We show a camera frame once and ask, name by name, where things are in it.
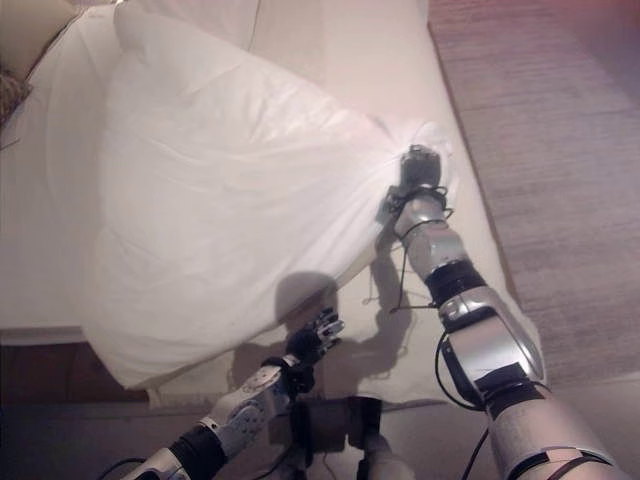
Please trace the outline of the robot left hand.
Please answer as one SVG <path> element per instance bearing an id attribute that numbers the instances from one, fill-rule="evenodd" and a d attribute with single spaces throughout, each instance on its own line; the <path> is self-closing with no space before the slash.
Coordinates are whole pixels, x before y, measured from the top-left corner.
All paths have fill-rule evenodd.
<path id="1" fill-rule="evenodd" d="M 341 342 L 344 327 L 338 313 L 327 307 L 290 336 L 285 352 L 299 363 L 315 364 Z"/>

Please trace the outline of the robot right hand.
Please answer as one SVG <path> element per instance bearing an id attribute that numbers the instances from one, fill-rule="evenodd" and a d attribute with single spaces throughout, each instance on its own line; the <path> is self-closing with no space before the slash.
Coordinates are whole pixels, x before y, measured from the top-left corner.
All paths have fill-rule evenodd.
<path id="1" fill-rule="evenodd" d="M 404 188 L 435 188 L 442 176 L 441 157 L 433 149 L 413 144 L 401 158 L 400 185 Z"/>

